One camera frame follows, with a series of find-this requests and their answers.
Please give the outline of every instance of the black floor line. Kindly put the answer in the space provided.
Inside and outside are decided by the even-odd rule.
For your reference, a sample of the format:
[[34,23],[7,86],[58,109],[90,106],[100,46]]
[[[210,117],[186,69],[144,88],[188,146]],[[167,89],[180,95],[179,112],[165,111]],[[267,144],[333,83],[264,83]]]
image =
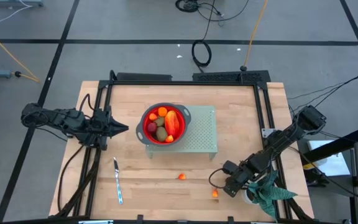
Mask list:
[[352,26],[353,32],[356,35],[356,38],[358,40],[358,26],[357,26],[357,24],[356,24],[356,22],[355,22],[355,20],[353,18],[352,12],[349,9],[349,6],[347,5],[345,0],[340,0],[340,2],[341,2],[341,5],[343,7],[343,10],[345,11],[346,17],[347,17],[347,19],[349,20],[349,22],[350,22],[350,24]]
[[[103,40],[103,39],[67,39],[64,44],[193,44],[195,40]],[[0,39],[3,44],[59,44],[58,39]],[[208,44],[248,45],[250,40],[205,40]],[[358,41],[333,40],[254,40],[252,45],[284,46],[356,46]]]
[[[195,40],[95,40],[69,39],[66,44],[193,44]],[[249,40],[205,40],[207,44],[248,45]],[[358,41],[254,40],[252,45],[356,46]]]
[[[68,31],[70,30],[71,23],[73,22],[74,15],[75,15],[75,12],[77,10],[79,1],[80,0],[75,0],[74,3],[73,3],[73,6],[71,7],[71,11],[70,11],[70,14],[68,16],[66,26],[65,26],[65,29],[64,29],[63,34],[62,34],[62,38],[60,39],[60,43],[59,43],[59,45],[57,47],[55,56],[53,57],[53,60],[52,60],[52,64],[51,64],[51,66],[49,68],[48,75],[47,75],[47,77],[45,79],[44,87],[42,88],[40,97],[38,99],[38,104],[40,106],[44,105],[45,99],[47,97],[49,86],[50,86],[50,83],[53,80],[53,74],[55,73],[56,66],[57,66],[57,64],[59,62],[59,58],[60,58],[60,55],[62,53],[63,46],[64,46],[64,41],[67,38]],[[20,153],[19,153],[19,155],[17,157],[17,160],[16,160],[15,166],[13,168],[11,177],[9,178],[9,182],[8,182],[8,184],[6,186],[4,196],[3,196],[2,200],[1,200],[1,203],[0,203],[0,223],[4,220],[6,210],[7,210],[8,206],[9,206],[9,202],[11,201],[11,197],[12,197],[13,191],[15,189],[17,180],[19,178],[20,172],[22,170],[22,166],[23,166],[25,157],[27,155],[27,151],[29,150],[29,146],[30,146],[33,134],[34,134],[34,128],[29,128],[27,130],[26,135],[25,135],[23,145],[22,145],[22,147],[20,149]]]
[[59,39],[0,39],[3,44],[59,44]]

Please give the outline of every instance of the red colander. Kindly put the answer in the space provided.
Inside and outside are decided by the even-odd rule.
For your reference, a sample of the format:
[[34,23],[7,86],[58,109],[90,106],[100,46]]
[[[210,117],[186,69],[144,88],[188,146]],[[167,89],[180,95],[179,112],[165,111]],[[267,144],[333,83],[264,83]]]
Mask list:
[[[147,126],[153,122],[149,119],[150,114],[158,114],[158,109],[160,107],[165,107],[168,111],[174,111],[177,114],[179,120],[179,133],[173,142],[160,142],[153,138],[153,136],[147,131]],[[143,114],[140,123],[136,127],[136,136],[139,141],[146,145],[156,145],[156,146],[170,146],[178,142],[186,133],[187,126],[190,124],[191,114],[189,110],[183,105],[174,105],[172,103],[157,103],[156,105],[151,106]]]

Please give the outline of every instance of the small orange fruit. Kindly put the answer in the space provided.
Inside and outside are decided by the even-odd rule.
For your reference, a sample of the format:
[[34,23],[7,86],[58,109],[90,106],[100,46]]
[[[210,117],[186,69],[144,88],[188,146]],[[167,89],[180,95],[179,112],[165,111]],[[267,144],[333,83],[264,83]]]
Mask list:
[[149,116],[149,119],[152,120],[152,121],[155,121],[157,118],[158,118],[158,116],[155,115],[155,113],[151,113],[150,116]]
[[178,179],[179,180],[186,180],[186,175],[185,174],[180,174]]
[[165,139],[165,142],[173,142],[173,137],[172,137],[172,135],[168,136],[168,137]]
[[218,197],[218,190],[216,190],[216,189],[214,189],[213,191],[212,191],[212,197]]
[[158,115],[161,117],[164,117],[165,115],[167,115],[168,110],[165,107],[160,107],[158,109]]

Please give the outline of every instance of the kiwi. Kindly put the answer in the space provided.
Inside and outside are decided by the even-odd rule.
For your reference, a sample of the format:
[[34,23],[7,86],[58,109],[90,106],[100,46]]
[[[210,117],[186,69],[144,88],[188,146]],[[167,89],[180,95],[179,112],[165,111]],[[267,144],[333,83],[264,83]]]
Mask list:
[[158,117],[154,123],[158,126],[158,127],[162,127],[165,123],[165,119],[163,117]]
[[168,137],[167,131],[164,127],[158,127],[155,134],[157,135],[157,140],[160,142],[165,142],[165,139]]

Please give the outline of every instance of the green cloth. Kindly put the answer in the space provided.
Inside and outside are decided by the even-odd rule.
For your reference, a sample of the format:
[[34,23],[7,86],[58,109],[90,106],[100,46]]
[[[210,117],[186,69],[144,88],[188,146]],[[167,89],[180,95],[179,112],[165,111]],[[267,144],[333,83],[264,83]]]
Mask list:
[[273,200],[285,200],[297,196],[296,193],[287,189],[281,189],[274,186],[274,180],[277,178],[277,171],[267,174],[258,182],[250,183],[248,189],[252,192],[254,199],[252,203],[258,203],[261,209],[272,218],[276,219],[276,211],[273,206]]

